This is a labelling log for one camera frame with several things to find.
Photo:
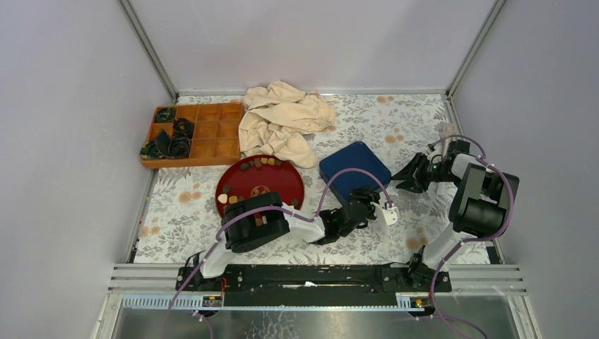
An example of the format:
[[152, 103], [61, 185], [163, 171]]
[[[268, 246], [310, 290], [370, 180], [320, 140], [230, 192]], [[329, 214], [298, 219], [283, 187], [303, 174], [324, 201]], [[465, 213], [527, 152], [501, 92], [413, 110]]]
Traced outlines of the navy box lid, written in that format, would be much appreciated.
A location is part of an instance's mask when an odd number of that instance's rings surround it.
[[[326, 183], [339, 171], [349, 168], [361, 169], [372, 174], [385, 188], [391, 182], [390, 169], [362, 141], [355, 141], [319, 162], [319, 174]], [[355, 189], [366, 186], [376, 193], [381, 192], [379, 185], [371, 177], [361, 172], [341, 174], [329, 189], [342, 205], [346, 205], [350, 200], [350, 194]]]

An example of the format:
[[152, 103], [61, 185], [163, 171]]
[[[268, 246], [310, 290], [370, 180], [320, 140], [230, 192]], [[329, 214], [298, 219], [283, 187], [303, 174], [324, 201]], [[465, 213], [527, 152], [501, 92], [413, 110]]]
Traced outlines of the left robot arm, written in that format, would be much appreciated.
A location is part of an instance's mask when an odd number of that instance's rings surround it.
[[253, 251], [287, 234], [309, 244], [334, 243], [377, 221], [388, 206], [381, 202], [381, 194], [366, 187], [353, 191], [344, 206], [314, 215], [284, 203], [277, 192], [234, 203], [226, 207], [216, 242], [197, 259], [191, 279], [202, 290], [211, 290], [237, 254]]

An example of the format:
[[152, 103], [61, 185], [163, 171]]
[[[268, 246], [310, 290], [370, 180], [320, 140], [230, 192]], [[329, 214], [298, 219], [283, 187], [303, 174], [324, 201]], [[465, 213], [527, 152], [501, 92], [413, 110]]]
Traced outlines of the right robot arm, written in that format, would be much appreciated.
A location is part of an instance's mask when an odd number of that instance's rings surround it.
[[510, 223], [519, 177], [502, 172], [473, 155], [470, 142], [444, 141], [441, 150], [430, 145], [431, 153], [417, 153], [392, 176], [397, 189], [421, 194], [433, 183], [452, 183], [456, 192], [449, 208], [449, 225], [430, 244], [413, 255], [405, 272], [412, 290], [422, 291], [433, 281], [431, 270], [457, 256], [468, 242], [489, 241], [502, 235]]

